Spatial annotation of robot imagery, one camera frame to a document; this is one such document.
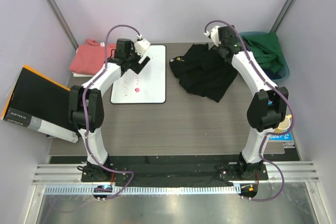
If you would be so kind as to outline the black t shirt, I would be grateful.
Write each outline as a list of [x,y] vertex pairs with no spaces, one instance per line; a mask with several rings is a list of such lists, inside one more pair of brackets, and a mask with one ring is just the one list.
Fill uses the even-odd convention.
[[169,66],[187,93],[217,103],[237,77],[237,70],[208,44],[193,44],[183,56],[170,59]]

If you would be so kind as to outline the green t shirt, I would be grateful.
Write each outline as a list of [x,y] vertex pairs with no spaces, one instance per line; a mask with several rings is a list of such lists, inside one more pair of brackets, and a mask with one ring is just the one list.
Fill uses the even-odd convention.
[[284,67],[285,58],[276,33],[243,35],[242,39],[262,69],[276,74]]

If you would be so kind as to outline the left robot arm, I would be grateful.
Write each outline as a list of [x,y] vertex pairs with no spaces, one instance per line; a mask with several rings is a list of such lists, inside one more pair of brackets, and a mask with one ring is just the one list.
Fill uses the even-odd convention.
[[87,169],[98,180],[107,181],[117,173],[109,164],[109,155],[102,139],[104,120],[102,97],[128,70],[139,74],[149,63],[145,55],[150,42],[138,38],[136,42],[118,39],[113,57],[105,55],[102,68],[86,83],[72,86],[69,92],[68,119],[80,133],[87,151]]

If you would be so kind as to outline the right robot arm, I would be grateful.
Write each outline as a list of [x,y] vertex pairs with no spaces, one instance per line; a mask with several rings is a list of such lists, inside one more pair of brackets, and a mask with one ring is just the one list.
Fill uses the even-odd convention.
[[215,26],[210,38],[219,54],[242,76],[253,96],[247,110],[249,136],[237,163],[239,177],[252,180],[262,170],[270,135],[286,117],[289,92],[271,81],[233,27]]

